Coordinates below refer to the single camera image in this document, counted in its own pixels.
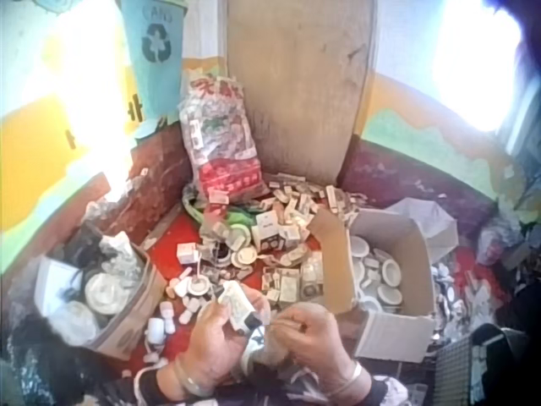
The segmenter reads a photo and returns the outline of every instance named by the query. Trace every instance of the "bracelet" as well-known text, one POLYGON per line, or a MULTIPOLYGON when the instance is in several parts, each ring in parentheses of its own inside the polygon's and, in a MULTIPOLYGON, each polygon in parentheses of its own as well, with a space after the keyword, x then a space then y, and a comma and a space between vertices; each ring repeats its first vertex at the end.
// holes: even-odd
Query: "bracelet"
POLYGON ((198 398, 208 398, 210 395, 212 395, 212 393, 214 392, 214 388, 204 389, 203 387, 195 383, 195 381, 188 376, 186 371, 180 365, 179 357, 175 358, 175 360, 173 361, 173 366, 177 379, 188 392, 192 393, 198 398))
POLYGON ((325 393, 325 396, 327 396, 328 398, 332 398, 333 396, 336 396, 338 393, 343 392, 352 383, 354 383, 357 380, 357 378, 359 378, 361 376, 361 372, 363 372, 363 367, 357 361, 355 361, 355 370, 353 371, 353 375, 350 378, 350 380, 347 381, 346 383, 344 383, 338 389, 336 389, 336 390, 334 390, 332 392, 325 393))

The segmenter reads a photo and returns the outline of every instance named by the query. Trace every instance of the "recycling symbol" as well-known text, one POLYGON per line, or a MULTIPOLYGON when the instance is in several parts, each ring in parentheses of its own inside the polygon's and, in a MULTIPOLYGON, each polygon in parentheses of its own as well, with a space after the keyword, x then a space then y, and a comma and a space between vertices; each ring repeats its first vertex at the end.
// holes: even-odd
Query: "recycling symbol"
POLYGON ((149 62, 165 62, 171 57, 171 42, 162 24, 150 24, 143 37, 143 55, 149 62))

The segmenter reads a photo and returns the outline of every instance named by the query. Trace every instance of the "wooden board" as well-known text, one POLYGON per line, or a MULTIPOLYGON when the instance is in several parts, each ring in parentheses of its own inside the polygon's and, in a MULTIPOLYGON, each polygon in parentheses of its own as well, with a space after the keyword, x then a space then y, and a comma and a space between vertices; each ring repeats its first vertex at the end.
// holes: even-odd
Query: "wooden board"
POLYGON ((266 172, 336 182, 367 74, 374 0, 229 0, 229 74, 266 172))

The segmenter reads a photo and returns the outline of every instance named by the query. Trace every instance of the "red and white plastic bag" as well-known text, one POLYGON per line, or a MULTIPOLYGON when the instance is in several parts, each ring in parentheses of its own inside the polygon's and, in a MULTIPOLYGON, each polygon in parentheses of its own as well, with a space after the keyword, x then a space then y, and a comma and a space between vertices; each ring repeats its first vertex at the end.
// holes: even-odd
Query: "red and white plastic bag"
POLYGON ((194 183, 211 203, 213 195, 234 203, 268 193, 243 100, 237 81, 200 76, 179 106, 194 183))

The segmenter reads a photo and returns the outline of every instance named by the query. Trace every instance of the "hand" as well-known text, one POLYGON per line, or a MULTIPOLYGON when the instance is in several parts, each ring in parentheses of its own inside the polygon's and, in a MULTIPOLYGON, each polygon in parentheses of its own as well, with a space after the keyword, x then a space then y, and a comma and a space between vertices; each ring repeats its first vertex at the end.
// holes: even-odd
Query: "hand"
MULTIPOLYGON (((271 306, 267 298, 257 290, 242 287, 261 321, 268 324, 271 306)), ((217 302, 209 304, 195 324, 188 351, 179 355, 188 376, 204 389, 214 388, 229 374, 248 344, 249 337, 233 331, 229 315, 229 307, 217 302)))
POLYGON ((356 364, 342 345, 336 318, 320 304, 294 304, 278 315, 270 329, 300 365, 319 377, 324 392, 333 392, 352 378, 356 364), (305 330, 292 328, 289 321, 302 323, 305 330))

